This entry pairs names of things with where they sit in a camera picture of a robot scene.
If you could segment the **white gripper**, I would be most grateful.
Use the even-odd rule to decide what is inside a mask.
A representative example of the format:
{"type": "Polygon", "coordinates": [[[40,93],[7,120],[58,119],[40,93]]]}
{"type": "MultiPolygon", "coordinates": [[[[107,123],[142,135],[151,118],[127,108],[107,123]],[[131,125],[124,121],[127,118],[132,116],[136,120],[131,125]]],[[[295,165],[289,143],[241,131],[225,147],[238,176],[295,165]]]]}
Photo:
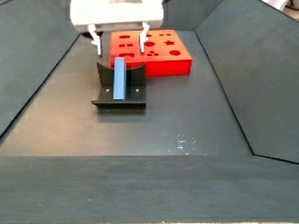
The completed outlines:
{"type": "Polygon", "coordinates": [[[146,51],[150,27],[158,29],[164,21],[163,0],[71,0],[70,20],[79,32],[90,33],[91,43],[102,55],[99,31],[142,30],[140,53],[146,51]]]}

